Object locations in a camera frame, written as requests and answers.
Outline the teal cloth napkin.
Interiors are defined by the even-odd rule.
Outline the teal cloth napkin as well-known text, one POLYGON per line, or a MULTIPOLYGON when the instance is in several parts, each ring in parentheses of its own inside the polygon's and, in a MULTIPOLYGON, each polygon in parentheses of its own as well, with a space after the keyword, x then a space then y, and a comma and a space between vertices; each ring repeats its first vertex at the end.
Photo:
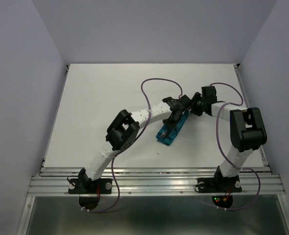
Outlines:
POLYGON ((159 143, 162 143, 166 146, 170 146, 174 142, 175 138, 178 136, 179 132, 181 131, 189 115, 190 115, 190 111, 189 110, 185 111, 174 128, 169 128, 166 125, 163 125, 163 127, 159 130, 159 132, 156 135, 156 140, 159 143), (167 129, 171 130, 172 133, 166 138, 160 138, 159 135, 167 129))

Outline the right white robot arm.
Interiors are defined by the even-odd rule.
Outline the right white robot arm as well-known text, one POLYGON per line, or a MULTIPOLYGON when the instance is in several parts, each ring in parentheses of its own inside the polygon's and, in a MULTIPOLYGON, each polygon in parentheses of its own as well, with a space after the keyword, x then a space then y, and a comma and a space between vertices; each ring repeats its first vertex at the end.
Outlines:
POLYGON ((202 87, 192 98, 191 111, 197 116, 206 113, 216 118, 216 124, 229 122, 231 147, 223 154, 224 161, 212 178, 198 178, 195 190, 199 193, 242 192, 239 173, 248 157, 264 145, 267 133, 259 108, 219 101, 214 86, 202 87))

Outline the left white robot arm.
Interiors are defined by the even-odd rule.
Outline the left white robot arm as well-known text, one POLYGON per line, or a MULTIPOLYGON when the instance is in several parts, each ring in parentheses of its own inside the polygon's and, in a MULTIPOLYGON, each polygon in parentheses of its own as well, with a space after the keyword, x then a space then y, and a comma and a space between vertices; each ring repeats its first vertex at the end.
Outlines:
POLYGON ((185 123, 191 104, 191 99, 183 95, 179 99, 164 98, 158 104, 149 105, 147 109, 136 112, 120 111, 107 128, 105 143, 100 152, 87 167, 80 170, 78 177, 69 183, 79 193, 110 193, 105 187, 110 181, 101 178, 108 164, 118 154, 130 148, 148 125, 158 121, 162 121, 163 127, 157 133, 156 139, 170 146, 185 123))

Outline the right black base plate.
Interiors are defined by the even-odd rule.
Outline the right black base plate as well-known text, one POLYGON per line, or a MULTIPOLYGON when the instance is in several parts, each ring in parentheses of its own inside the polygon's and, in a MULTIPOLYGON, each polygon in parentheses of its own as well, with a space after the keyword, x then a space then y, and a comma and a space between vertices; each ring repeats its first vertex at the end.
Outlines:
POLYGON ((239 177, 232 178, 222 178, 215 179, 213 178, 198 178, 197 184, 195 185, 195 191, 199 193, 225 193, 233 192, 240 193, 242 192, 242 187, 239 177))

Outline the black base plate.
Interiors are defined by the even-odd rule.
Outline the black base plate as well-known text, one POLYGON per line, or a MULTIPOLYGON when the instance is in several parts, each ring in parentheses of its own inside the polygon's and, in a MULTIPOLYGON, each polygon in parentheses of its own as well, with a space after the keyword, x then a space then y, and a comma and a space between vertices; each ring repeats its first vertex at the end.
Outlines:
POLYGON ((111 194, 112 179, 98 179, 87 186, 78 178, 67 178, 69 194, 111 194))
POLYGON ((242 187, 239 177, 232 178, 222 178, 215 179, 213 178, 198 178, 197 184, 195 185, 195 191, 199 193, 225 193, 233 192, 240 193, 242 192, 242 187))

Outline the aluminium front rail frame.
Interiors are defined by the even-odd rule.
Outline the aluminium front rail frame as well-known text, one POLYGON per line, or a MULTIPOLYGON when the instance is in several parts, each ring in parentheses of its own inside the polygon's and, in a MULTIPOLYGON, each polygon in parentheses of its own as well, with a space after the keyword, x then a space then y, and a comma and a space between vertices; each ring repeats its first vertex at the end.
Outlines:
POLYGON ((102 202, 115 203, 104 213, 82 212, 78 195, 67 192, 66 177, 76 167, 43 164, 29 184, 18 228, 20 235, 289 235, 289 207, 279 175, 271 172, 264 150, 253 157, 259 166, 240 176, 243 191, 235 205, 246 209, 225 212, 211 207, 209 194, 195 191, 198 177, 214 173, 216 151, 191 167, 161 164, 155 152, 150 166, 115 169, 118 184, 102 202))

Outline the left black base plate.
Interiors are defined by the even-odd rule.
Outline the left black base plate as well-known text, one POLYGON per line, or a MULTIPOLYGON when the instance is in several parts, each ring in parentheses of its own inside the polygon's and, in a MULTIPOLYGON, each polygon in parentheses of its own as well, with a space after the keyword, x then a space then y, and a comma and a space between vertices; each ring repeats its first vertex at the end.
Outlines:
POLYGON ((87 186, 78 178, 67 178, 69 194, 111 194, 112 179, 98 179, 87 186))

